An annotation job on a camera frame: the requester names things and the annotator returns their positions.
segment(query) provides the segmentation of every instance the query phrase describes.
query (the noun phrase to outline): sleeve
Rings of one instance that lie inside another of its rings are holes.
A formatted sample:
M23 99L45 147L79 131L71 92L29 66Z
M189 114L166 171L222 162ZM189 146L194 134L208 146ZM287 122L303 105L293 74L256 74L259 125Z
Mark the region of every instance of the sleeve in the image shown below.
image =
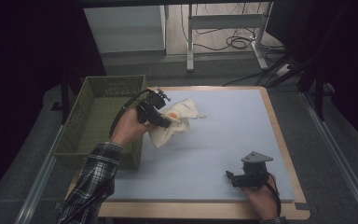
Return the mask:
M260 224L288 224L289 221L286 220L286 217L276 217L271 220L261 220Z
M65 200L57 223L97 223L102 202L115 191L115 182L110 180L116 175L122 150L109 142L100 143L92 150L76 186Z

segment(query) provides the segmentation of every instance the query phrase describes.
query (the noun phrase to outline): metal stand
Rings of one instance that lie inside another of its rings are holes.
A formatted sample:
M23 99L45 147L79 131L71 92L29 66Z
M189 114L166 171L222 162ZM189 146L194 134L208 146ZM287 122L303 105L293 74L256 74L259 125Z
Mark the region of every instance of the metal stand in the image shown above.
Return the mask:
M235 29L258 28L257 36L252 38L252 49L262 70L268 69L266 60L260 50L260 42L266 30L269 11L272 3L268 3L263 14L246 15L205 15L193 16L192 5L188 6L188 43L187 43L187 72L194 71L193 30L196 29Z

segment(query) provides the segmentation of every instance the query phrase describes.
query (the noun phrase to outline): gray carpet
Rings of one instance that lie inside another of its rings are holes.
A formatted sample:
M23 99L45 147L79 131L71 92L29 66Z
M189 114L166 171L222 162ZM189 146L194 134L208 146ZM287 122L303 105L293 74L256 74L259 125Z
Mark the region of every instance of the gray carpet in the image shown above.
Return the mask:
M230 80L248 77L259 72L250 55L221 57L199 56L195 72L186 72L184 57L161 58L106 56L103 58L109 76L146 75L149 86L220 86ZM236 85L254 85L260 78L246 78ZM309 220L291 223L358 223L358 204L338 170L324 140L317 131L299 93L298 77L293 77L273 89L268 89L270 100L280 123L293 164L311 209ZM61 97L54 88L45 95L39 119L0 182L0 223L13 223L27 192L33 184L40 164L60 129L62 114L50 111ZM328 98L324 101L326 123L358 175L358 132L337 112ZM54 223L73 171L56 162L47 187L31 223ZM229 223L207 221L205 223ZM167 223L157 219L117 219L115 223ZM177 223L200 223L199 220L176 220Z

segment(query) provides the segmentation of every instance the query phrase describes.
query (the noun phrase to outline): storage basket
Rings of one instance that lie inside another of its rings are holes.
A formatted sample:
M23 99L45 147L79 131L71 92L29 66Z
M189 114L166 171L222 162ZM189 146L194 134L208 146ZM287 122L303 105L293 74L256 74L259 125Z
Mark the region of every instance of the storage basket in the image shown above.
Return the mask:
M95 146L109 140L120 108L146 88L145 76L86 77L54 151L57 160L70 169L81 169ZM142 142L140 138L125 146L118 169L139 168Z

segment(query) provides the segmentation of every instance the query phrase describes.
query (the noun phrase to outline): shirt cuff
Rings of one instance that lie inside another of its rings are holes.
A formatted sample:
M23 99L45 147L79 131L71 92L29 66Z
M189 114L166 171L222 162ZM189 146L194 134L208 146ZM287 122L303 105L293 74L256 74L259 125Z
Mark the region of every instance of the shirt cuff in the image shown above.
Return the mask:
M286 220L286 217L275 217L274 219L271 220L260 220L259 223L260 224L286 224L289 222Z

